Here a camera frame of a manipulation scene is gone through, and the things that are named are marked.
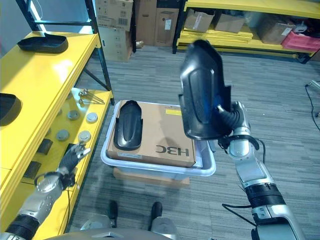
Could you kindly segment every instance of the cardboard box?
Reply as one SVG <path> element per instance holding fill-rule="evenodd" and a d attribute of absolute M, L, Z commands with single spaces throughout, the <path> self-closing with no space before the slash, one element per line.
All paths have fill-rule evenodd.
<path fill-rule="evenodd" d="M 196 162 L 195 145 L 184 133 L 180 107 L 142 102 L 138 104 L 143 119 L 141 146 L 133 151 L 116 148 L 113 128 L 106 154 L 113 159 L 133 162 L 193 166 Z"/>
<path fill-rule="evenodd" d="M 95 0 L 99 27 L 130 31 L 133 0 Z"/>
<path fill-rule="evenodd" d="M 295 25 L 277 14 L 267 14 L 256 32 L 264 44 L 281 44 Z"/>
<path fill-rule="evenodd" d="M 213 15 L 195 11 L 190 8 L 184 22 L 184 27 L 197 32 L 205 33 L 208 30 L 213 18 Z"/>
<path fill-rule="evenodd" d="M 181 0 L 157 0 L 156 7 L 158 9 L 178 9 L 180 8 Z"/>
<path fill-rule="evenodd" d="M 132 53 L 131 34 L 124 29 L 99 27 L 106 61 L 127 62 Z"/>
<path fill-rule="evenodd" d="M 216 11 L 213 19 L 214 29 L 218 31 L 238 33 L 245 23 L 243 16 L 232 16 Z"/>
<path fill-rule="evenodd" d="M 175 36 L 179 9 L 157 8 L 155 20 L 154 45 L 172 46 Z"/>
<path fill-rule="evenodd" d="M 157 0 L 137 0 L 135 3 L 136 40 L 155 44 Z"/>

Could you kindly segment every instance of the pink box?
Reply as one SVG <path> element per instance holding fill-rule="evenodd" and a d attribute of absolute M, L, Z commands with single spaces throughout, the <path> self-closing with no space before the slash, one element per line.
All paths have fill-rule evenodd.
<path fill-rule="evenodd" d="M 320 38 L 295 34 L 291 31 L 282 41 L 281 45 L 285 49 L 301 49 L 316 52 L 320 49 Z"/>

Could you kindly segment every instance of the shelf post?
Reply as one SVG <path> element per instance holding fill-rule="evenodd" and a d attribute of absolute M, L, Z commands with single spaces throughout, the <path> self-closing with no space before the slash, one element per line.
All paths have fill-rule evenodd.
<path fill-rule="evenodd" d="M 172 43 L 172 53 L 176 54 L 177 53 L 177 41 L 178 38 L 180 37 L 181 29 L 184 25 L 185 21 L 185 5 L 186 5 L 187 0 L 182 0 L 180 2 L 180 8 L 179 8 L 179 13 L 178 13 L 178 20 L 177 24 L 175 26 L 175 31 L 174 31 L 174 37 L 173 37 L 173 43 Z"/>

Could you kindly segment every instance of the yellow shelf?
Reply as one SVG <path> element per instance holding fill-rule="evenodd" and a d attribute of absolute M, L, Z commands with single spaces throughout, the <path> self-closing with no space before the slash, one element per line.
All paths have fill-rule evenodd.
<path fill-rule="evenodd" d="M 21 50 L 17 45 L 1 59 L 1 92 L 22 102 L 18 117 L 1 127 L 1 209 L 5 209 L 32 157 L 55 119 L 93 50 L 97 34 L 51 32 L 67 37 L 68 48 L 59 54 Z M 26 38 L 41 36 L 31 32 Z"/>
<path fill-rule="evenodd" d="M 186 9 L 243 10 L 320 19 L 320 3 L 312 0 L 188 0 Z"/>
<path fill-rule="evenodd" d="M 300 49 L 286 49 L 283 48 L 280 44 L 266 44 L 263 43 L 256 33 L 253 32 L 253 37 L 249 42 L 241 41 L 227 41 L 227 40 L 214 40 L 213 38 L 207 38 L 206 35 L 200 36 L 195 34 L 188 34 L 187 31 L 182 31 L 180 38 L 177 40 L 178 45 L 191 44 L 195 40 L 204 39 L 208 40 L 215 47 L 228 47 L 228 48 L 247 48 L 247 49 L 256 49 L 256 50 L 267 50 L 267 51 L 284 51 L 284 52 L 295 52 L 295 53 L 310 53 L 312 51 L 300 50 Z"/>
<path fill-rule="evenodd" d="M 187 50 L 187 45 L 179 45 L 178 50 Z M 241 53 L 241 54 L 261 54 L 268 56 L 286 57 L 286 58 L 296 58 L 297 54 L 295 52 L 276 52 L 276 51 L 264 51 L 259 49 L 247 49 L 247 48 L 228 48 L 228 47 L 215 47 L 218 52 L 229 52 L 229 53 Z"/>
<path fill-rule="evenodd" d="M 62 114 L 56 116 L 52 125 L 50 126 L 51 132 L 45 138 L 53 141 L 53 144 L 48 154 L 42 155 L 36 153 L 32 158 L 33 161 L 41 163 L 41 167 L 37 172 L 37 175 L 45 172 L 55 171 L 63 157 L 64 152 L 66 151 L 68 144 L 78 143 L 78 134 L 83 130 L 87 130 L 91 133 L 91 140 L 86 144 L 86 147 L 90 147 L 92 150 L 94 149 L 97 137 L 99 135 L 99 130 L 104 121 L 108 104 L 113 96 L 110 91 L 89 90 L 97 97 L 103 99 L 105 104 L 85 104 L 84 106 L 80 106 L 77 103 L 79 100 L 79 91 L 80 90 L 78 88 L 72 88 L 71 92 L 73 97 L 65 100 L 61 108 Z M 77 120 L 69 120 L 67 114 L 70 110 L 77 110 L 80 113 L 80 117 Z M 86 116 L 88 113 L 92 112 L 98 115 L 98 121 L 95 123 L 87 123 Z M 56 140 L 56 134 L 61 129 L 68 130 L 70 134 L 66 141 Z M 71 201 L 70 212 L 72 212 L 76 202 L 79 186 L 81 186 L 83 182 L 91 154 L 92 152 L 82 159 L 77 165 L 77 172 L 75 176 L 77 184 L 69 189 Z M 23 204 L 23 201 L 33 192 L 33 190 L 33 180 L 23 177 L 18 188 L 11 197 L 10 205 L 5 208 L 5 211 L 3 211 L 4 213 L 2 219 L 5 219 L 5 221 L 1 221 L 1 231 L 4 231 L 8 224 L 15 218 L 18 210 Z M 43 240 L 63 234 L 67 224 L 67 217 L 68 195 L 67 192 L 64 191 L 62 196 L 55 202 L 50 215 L 40 226 L 33 240 Z"/>

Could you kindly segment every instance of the robotic hand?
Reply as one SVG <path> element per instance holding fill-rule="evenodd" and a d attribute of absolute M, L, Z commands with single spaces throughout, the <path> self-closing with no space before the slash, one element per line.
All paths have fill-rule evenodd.
<path fill-rule="evenodd" d="M 37 180 L 41 175 L 38 176 L 34 181 L 36 188 L 33 194 L 25 200 L 17 217 L 5 233 L 1 234 L 0 239 L 31 240 L 51 212 L 62 191 L 75 185 L 74 169 L 90 151 L 90 148 L 85 148 L 84 144 L 78 143 L 66 152 L 56 171 L 45 173 L 40 183 L 37 183 Z"/>
<path fill-rule="evenodd" d="M 180 71 L 179 95 L 185 134 L 196 140 L 218 140 L 235 163 L 252 207 L 253 240 L 304 240 L 304 234 L 263 162 L 255 157 L 259 143 L 251 135 L 247 110 L 231 104 L 221 56 L 204 40 L 189 45 Z"/>
<path fill-rule="evenodd" d="M 234 160 L 237 175 L 252 207 L 256 228 L 252 240 L 304 240 L 298 221 L 286 205 L 266 166 L 255 157 L 259 144 L 251 136 L 251 126 L 244 105 L 232 104 L 232 111 L 221 105 L 217 110 L 233 134 L 218 140 Z"/>

